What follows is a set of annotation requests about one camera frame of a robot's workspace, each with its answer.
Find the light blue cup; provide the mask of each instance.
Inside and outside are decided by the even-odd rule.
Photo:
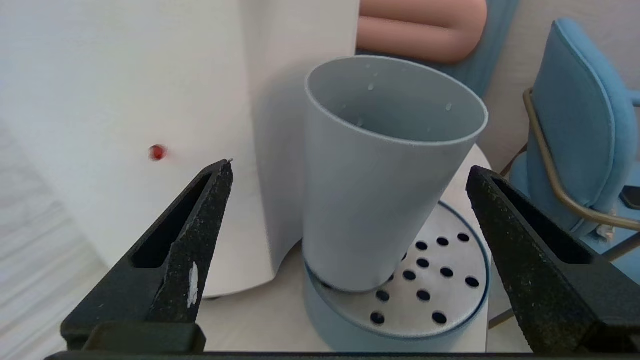
[[[488,121],[439,71],[381,56],[307,77],[303,254],[323,282],[367,291],[394,272]]]

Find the white appliance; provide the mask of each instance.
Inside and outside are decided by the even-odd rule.
[[[233,158],[205,296],[242,291],[302,237],[303,80],[357,20],[358,0],[7,0],[0,117],[108,265]]]

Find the white wall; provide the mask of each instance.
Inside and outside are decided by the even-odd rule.
[[[639,0],[520,0],[484,98],[490,120],[479,145],[497,171],[527,141],[522,92],[536,79],[551,23],[559,17],[576,20],[627,87],[640,89]]]

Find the pink object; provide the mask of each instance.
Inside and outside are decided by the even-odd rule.
[[[361,0],[358,48],[456,63],[477,46],[485,0]]]

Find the round drain tray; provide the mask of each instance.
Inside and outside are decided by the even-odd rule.
[[[489,259],[483,244],[442,202],[398,260],[393,276],[365,293],[335,290],[307,270],[307,312],[334,350],[429,351],[421,340],[464,325],[486,301]]]

